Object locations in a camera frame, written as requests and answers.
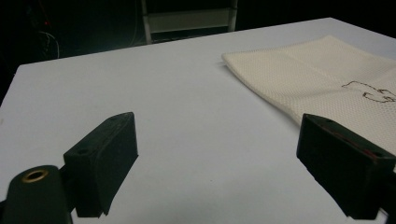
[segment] towel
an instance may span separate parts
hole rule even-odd
[[[222,54],[229,69],[299,125],[332,119],[396,155],[396,61],[327,35],[274,49]]]

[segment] tabletop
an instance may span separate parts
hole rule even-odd
[[[20,66],[0,107],[0,201],[132,111],[139,158],[109,215],[74,223],[385,223],[346,217],[297,159],[299,126],[221,59],[325,35],[396,60],[395,39],[325,18]]]

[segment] brass ring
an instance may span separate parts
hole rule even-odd
[[[49,172],[47,170],[35,170],[30,172],[29,174],[24,175],[22,178],[22,182],[27,184],[33,183],[41,180],[42,178],[46,177],[46,175],[48,174]]]

